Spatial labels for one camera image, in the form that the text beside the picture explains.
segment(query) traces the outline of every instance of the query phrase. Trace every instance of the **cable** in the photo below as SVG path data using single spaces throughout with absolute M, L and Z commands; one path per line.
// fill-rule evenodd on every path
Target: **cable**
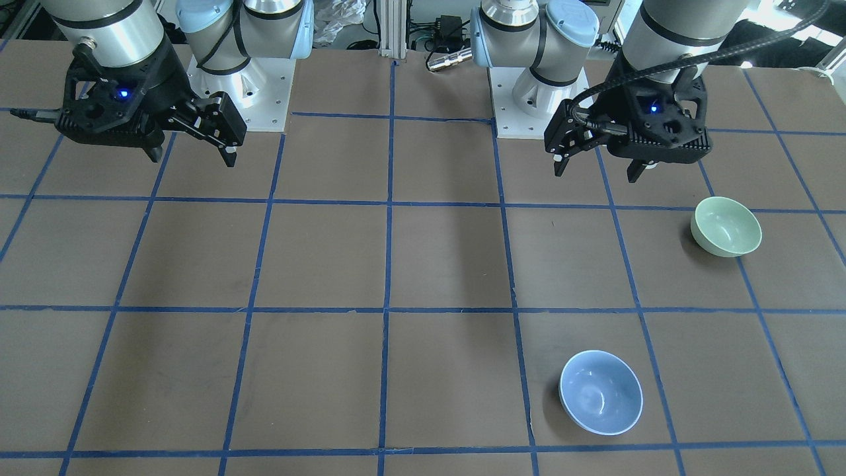
M 450 36 L 453 35 L 453 33 L 455 33 L 458 30 L 462 30 L 465 26 L 467 26 L 469 24 L 470 24 L 470 20 L 467 20 L 464 23 L 462 23 L 460 26 L 456 26 L 455 28 L 453 28 L 453 30 L 450 31 L 449 33 L 447 33 L 446 35 L 441 36 L 441 38 L 449 38 Z M 429 56 L 426 57 L 426 70 L 429 71 L 430 73 L 435 72 L 435 71 L 432 71 L 431 68 L 429 68 L 429 61 L 431 60 L 431 57 L 434 56 L 435 51 L 437 51 L 437 47 L 438 47 L 437 42 L 434 42 L 434 44 L 432 45 L 431 51 L 429 52 Z
M 371 2 L 367 2 L 367 5 L 365 5 L 365 11 L 367 10 L 367 7 L 370 7 L 370 5 L 371 5 Z M 365 26 L 365 21 L 364 21 L 364 19 L 361 19 L 361 28 L 362 28 L 364 31 L 366 31 L 366 32 L 370 33 L 371 35 L 376 35 L 376 36 L 378 36 L 378 35 L 379 35 L 379 34 L 378 34 L 378 33 L 376 33 L 375 31 L 370 31 L 370 30 L 367 30 L 367 27 Z
M 379 24 L 379 5 L 376 4 L 376 0 L 373 0 L 373 18 L 376 20 L 376 35 L 379 36 L 379 45 L 382 44 L 382 25 Z
M 226 30 L 223 32 L 222 35 L 220 35 L 220 38 L 217 39 L 217 42 L 215 42 L 214 46 L 211 47 L 209 53 L 204 56 L 203 59 L 197 61 L 198 69 L 205 66 L 206 63 L 208 63 L 209 60 L 212 59 L 215 54 L 217 54 L 217 50 L 220 49 L 220 46 L 223 44 L 223 42 L 226 41 L 226 37 L 229 36 L 229 33 L 232 32 L 232 29 L 235 27 L 235 24 L 241 17 L 241 6 L 243 3 L 244 0 L 235 0 L 235 2 L 232 3 L 232 19 L 229 21 L 229 25 L 226 26 Z
M 573 101 L 570 103 L 568 111 L 569 117 L 572 117 L 577 124 L 586 126 L 588 129 L 602 130 L 604 132 L 609 132 L 614 135 L 624 135 L 620 131 L 609 131 L 597 122 L 591 121 L 588 118 L 584 118 L 576 114 L 575 110 L 579 106 L 579 103 L 584 101 L 588 97 L 603 93 L 605 91 L 610 91 L 615 87 L 620 87 L 632 81 L 642 80 L 643 78 L 648 76 L 666 73 L 667 71 L 672 71 L 674 69 L 687 68 L 689 66 L 695 66 L 697 64 L 710 63 L 711 61 L 717 61 L 718 59 L 724 59 L 748 53 L 758 48 L 766 47 L 772 45 L 773 43 L 780 42 L 781 40 L 790 38 L 797 31 L 802 31 L 808 26 L 811 26 L 815 21 L 819 20 L 828 9 L 828 5 L 830 3 L 831 0 L 821 0 L 819 8 L 817 8 L 813 14 L 799 22 L 798 25 L 791 28 L 790 30 L 779 31 L 774 35 L 770 35 L 765 38 L 760 38 L 758 40 L 753 40 L 751 42 L 746 42 L 737 45 L 736 47 L 727 48 L 725 50 L 718 50 L 712 53 L 701 54 L 699 56 L 677 59 L 675 61 L 671 61 L 665 64 L 658 64 L 657 66 L 652 66 L 651 68 L 635 71 L 627 75 L 622 75 L 612 80 L 605 81 L 600 85 L 593 86 L 585 91 L 582 91 L 580 94 L 576 95 L 576 97 L 573 98 Z

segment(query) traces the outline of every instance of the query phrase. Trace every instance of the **blue tape line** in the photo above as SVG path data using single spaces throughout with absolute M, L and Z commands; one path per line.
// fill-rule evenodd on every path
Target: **blue tape line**
M 293 112 L 292 116 L 305 116 L 312 118 L 345 118 L 345 119 L 390 119 L 390 116 L 383 114 L 346 114 L 346 113 L 301 113 Z
M 12 240 L 14 240 L 14 237 L 18 234 L 20 224 L 23 223 L 24 216 L 26 215 L 26 212 L 30 209 L 30 205 L 32 204 L 32 197 L 36 195 L 38 186 L 41 185 L 41 181 L 44 180 L 44 175 L 47 174 L 47 169 L 50 168 L 50 164 L 56 157 L 56 152 L 58 151 L 59 146 L 62 145 L 63 138 L 64 136 L 59 136 L 58 139 L 56 139 L 56 143 L 53 144 L 53 149 L 50 151 L 50 155 L 47 156 L 47 160 L 44 162 L 44 166 L 41 167 L 41 172 L 38 173 L 36 181 L 33 182 L 32 187 L 30 188 L 30 193 L 27 194 L 26 200 L 24 201 L 24 206 L 21 207 L 20 212 L 18 213 L 18 218 L 14 221 L 12 229 L 8 232 L 8 236 L 6 237 L 6 242 L 3 244 L 3 248 L 0 249 L 0 264 L 3 263 L 3 259 L 6 257 L 6 253 L 8 252 L 9 247 L 12 246 Z
M 526 419 L 526 434 L 529 445 L 534 447 L 535 432 L 531 426 L 531 399 L 529 395 L 529 381 L 526 377 L 525 355 L 523 353 L 523 332 L 520 328 L 520 314 L 517 303 L 517 285 L 514 281 L 514 261 L 511 255 L 511 237 L 508 233 L 508 210 L 505 207 L 505 184 L 503 182 L 503 170 L 499 160 L 499 144 L 497 142 L 496 120 L 491 121 L 491 139 L 493 142 L 493 161 L 497 171 L 497 191 L 499 193 L 499 212 L 503 221 L 503 239 L 505 242 L 505 262 L 508 266 L 508 288 L 511 292 L 511 312 L 514 320 L 514 342 L 517 347 L 517 364 L 520 371 L 520 386 L 523 391 L 523 411 Z M 537 462 L 537 452 L 531 452 L 532 474 L 539 476 L 541 473 Z
M 661 399 L 661 406 L 664 410 L 664 417 L 667 420 L 667 431 L 670 434 L 670 441 L 673 443 L 673 453 L 676 456 L 676 464 L 678 465 L 678 474 L 685 476 L 684 462 L 682 461 L 681 451 L 678 449 L 678 439 L 676 438 L 676 429 L 673 425 L 673 416 L 670 414 L 670 406 L 667 402 L 667 394 L 664 392 L 664 384 L 661 379 L 661 371 L 658 368 L 658 359 L 655 355 L 655 348 L 652 345 L 652 338 L 649 333 L 649 326 L 646 322 L 646 316 L 640 305 L 640 296 L 637 291 L 637 284 L 635 283 L 635 273 L 632 271 L 631 262 L 629 261 L 629 252 L 626 250 L 626 242 L 623 238 L 623 227 L 620 226 L 620 219 L 617 215 L 617 207 L 614 203 L 614 195 L 611 191 L 611 183 L 608 181 L 608 173 L 605 170 L 605 163 L 602 161 L 602 155 L 599 149 L 594 149 L 596 153 L 596 160 L 599 162 L 599 170 L 602 172 L 602 181 L 605 184 L 605 192 L 608 195 L 608 205 L 611 206 L 611 216 L 614 222 L 614 228 L 617 231 L 617 239 L 620 244 L 620 252 L 623 255 L 623 263 L 626 268 L 626 274 L 629 277 L 629 286 L 631 287 L 632 299 L 634 306 L 638 309 L 638 317 L 640 318 L 640 327 L 643 332 L 644 341 L 646 343 L 646 350 L 649 352 L 649 360 L 652 364 L 652 372 L 655 374 L 655 382 L 658 387 L 658 396 Z
M 394 132 L 396 120 L 396 84 L 397 84 L 397 61 L 391 61 L 391 82 L 390 82 L 390 122 L 388 125 L 387 143 L 387 199 L 393 200 L 393 159 L 394 159 Z M 385 447 L 387 438 L 387 376 L 388 376 L 388 348 L 390 340 L 391 316 L 388 309 L 391 306 L 391 260 L 393 254 L 393 206 L 388 205 L 385 224 L 385 297 L 382 302 L 382 371 L 379 375 L 379 447 Z M 379 464 L 376 474 L 382 476 L 385 473 L 385 457 L 379 456 Z
M 843 447 L 846 440 L 818 440 L 819 447 Z M 806 447 L 804 440 L 759 440 L 759 441 L 706 441 L 678 443 L 683 451 L 741 449 L 741 448 L 794 448 Z M 623 445 L 565 445 L 565 446 L 422 446 L 410 448 L 337 448 L 337 449 L 247 449 L 247 450 L 117 450 L 117 451 L 74 451 L 72 459 L 109 458 L 208 458 L 223 457 L 368 457 L 402 455 L 460 455 L 460 454 L 520 454 L 520 453 L 571 453 L 571 452 L 614 452 L 614 451 L 668 451 L 670 443 L 635 443 Z M 0 459 L 55 459 L 66 455 L 66 451 L 0 451 Z
M 69 313 L 110 311 L 111 306 L 53 306 L 39 304 L 0 304 L 0 311 L 63 311 Z M 635 314 L 644 313 L 739 313 L 754 314 L 754 308 L 743 307 L 518 307 L 521 314 Z M 167 307 L 119 306 L 120 313 L 245 313 L 247 307 Z M 384 307 L 254 307 L 254 313 L 383 313 Z M 511 307 L 390 307 L 390 313 L 511 313 Z M 765 314 L 846 315 L 846 309 L 762 308 Z
M 705 180 L 705 185 L 708 187 L 708 193 L 710 193 L 711 196 L 715 196 L 716 194 L 714 193 L 714 187 L 711 186 L 711 179 L 708 178 L 708 173 L 705 171 L 705 165 L 702 163 L 701 160 L 698 162 L 698 164 L 699 170 L 700 172 L 702 172 L 702 179 Z
M 135 257 L 138 254 L 138 249 L 141 246 L 141 238 L 144 236 L 144 231 L 146 230 L 147 223 L 150 220 L 150 213 L 152 212 L 153 204 L 155 203 L 152 198 L 156 196 L 156 194 L 158 193 L 159 185 L 162 184 L 162 177 L 164 176 L 164 171 L 168 166 L 168 160 L 170 159 L 170 153 L 173 150 L 173 143 L 175 141 L 176 133 L 172 133 L 170 135 L 168 149 L 164 154 L 164 158 L 162 159 L 162 165 L 159 166 L 159 172 L 158 176 L 156 177 L 156 182 L 153 184 L 153 189 L 150 192 L 150 197 L 147 201 L 147 206 L 144 211 L 144 217 L 141 219 L 141 223 L 138 227 L 138 233 L 135 235 L 135 242 L 132 245 L 132 251 L 129 252 L 129 260 L 127 261 L 126 267 L 124 268 L 124 274 L 120 279 L 120 285 L 118 286 L 118 293 L 117 295 L 115 295 L 114 298 L 112 311 L 109 313 L 108 321 L 106 322 L 106 328 L 103 330 L 103 337 L 100 341 L 100 347 L 97 349 L 97 355 L 94 359 L 94 366 L 91 369 L 91 376 L 88 378 L 88 385 L 85 388 L 85 394 L 82 397 L 80 411 L 79 413 L 77 413 L 76 416 L 74 430 L 70 434 L 70 440 L 68 441 L 68 452 L 62 460 L 62 467 L 59 469 L 58 472 L 59 476 L 65 476 L 65 474 L 68 472 L 70 458 L 72 456 L 72 453 L 74 452 L 74 448 L 76 447 L 76 441 L 80 436 L 82 421 L 85 419 L 85 413 L 87 412 L 88 404 L 91 401 L 91 393 L 94 390 L 94 384 L 96 383 L 97 375 L 100 372 L 100 366 L 102 365 L 103 356 L 106 353 L 106 346 L 108 345 L 109 336 L 112 334 L 114 321 L 118 315 L 118 307 L 120 306 L 120 300 L 124 297 L 126 284 L 129 281 L 129 274 L 132 272 L 132 265 L 135 263 Z
M 258 293 L 259 280 L 261 277 L 261 265 L 264 261 L 265 245 L 267 244 L 267 231 L 270 229 L 270 219 L 273 212 L 273 196 L 276 194 L 276 187 L 279 183 L 279 170 L 282 168 L 282 156 L 285 150 L 285 134 L 279 137 L 279 148 L 276 155 L 276 164 L 273 166 L 273 179 L 270 184 L 270 191 L 267 194 L 265 203 L 264 223 L 261 226 L 261 238 L 259 239 L 259 249 L 255 254 L 255 272 L 253 273 L 253 284 L 250 287 L 250 299 L 247 303 L 247 315 L 244 318 L 244 336 L 241 340 L 241 352 L 238 357 L 238 368 L 235 372 L 235 384 L 232 390 L 232 400 L 229 404 L 229 416 L 226 422 L 226 432 L 223 436 L 223 451 L 227 451 L 232 445 L 232 433 L 235 427 L 235 413 L 238 411 L 238 400 L 241 395 L 241 382 L 244 380 L 244 365 L 247 361 L 247 351 L 250 346 L 250 330 L 252 328 L 253 313 L 255 312 L 255 295 Z M 226 473 L 227 456 L 224 454 L 220 458 L 220 466 L 218 468 L 219 476 L 224 476 Z
M 820 455 L 816 450 L 814 440 L 810 436 L 808 424 L 805 422 L 805 415 L 802 413 L 802 409 L 799 407 L 799 401 L 796 400 L 796 394 L 794 393 L 793 386 L 791 386 L 787 373 L 784 371 L 782 358 L 779 356 L 778 349 L 776 348 L 776 343 L 772 339 L 770 327 L 769 325 L 767 325 L 766 319 L 764 318 L 764 313 L 761 311 L 761 305 L 758 302 L 758 297 L 755 295 L 755 290 L 752 287 L 752 282 L 749 279 L 749 275 L 746 273 L 746 267 L 743 264 L 743 260 L 739 257 L 736 257 L 735 261 L 738 264 L 738 268 L 740 268 L 740 275 L 743 276 L 744 284 L 746 284 L 746 290 L 749 292 L 749 296 L 752 299 L 752 305 L 755 306 L 755 309 L 758 311 L 758 322 L 761 324 L 761 330 L 764 332 L 766 344 L 770 347 L 770 353 L 772 354 L 772 358 L 776 361 L 778 375 L 781 377 L 782 383 L 784 383 L 784 388 L 788 392 L 791 404 L 793 404 L 796 419 L 799 420 L 799 426 L 802 428 L 802 434 L 805 436 L 805 444 L 810 448 L 811 453 L 814 456 L 814 462 L 816 463 L 816 467 L 819 470 L 820 475 L 826 476 L 826 470 L 822 466 L 822 460 L 820 459 Z

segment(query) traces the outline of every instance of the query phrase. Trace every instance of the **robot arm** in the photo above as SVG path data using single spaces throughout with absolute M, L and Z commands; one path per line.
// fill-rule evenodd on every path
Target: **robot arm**
M 178 16 L 201 67 L 197 94 L 150 2 L 42 4 L 74 45 L 63 107 L 12 114 L 54 124 L 79 143 L 143 149 L 153 162 L 162 157 L 164 131 L 180 130 L 210 142 L 233 167 L 247 131 L 241 114 L 266 96 L 266 75 L 251 59 L 311 51 L 312 0 L 180 0 Z
M 482 0 L 472 13 L 472 54 L 484 67 L 526 67 L 513 97 L 527 114 L 552 121 L 544 134 L 560 176 L 570 158 L 600 145 L 630 158 L 629 182 L 659 162 L 695 163 L 711 151 L 706 128 L 707 63 L 788 38 L 791 30 L 717 50 L 747 0 L 644 0 L 605 83 L 571 91 L 596 39 L 597 18 L 579 0 Z M 598 94 L 596 103 L 579 108 Z

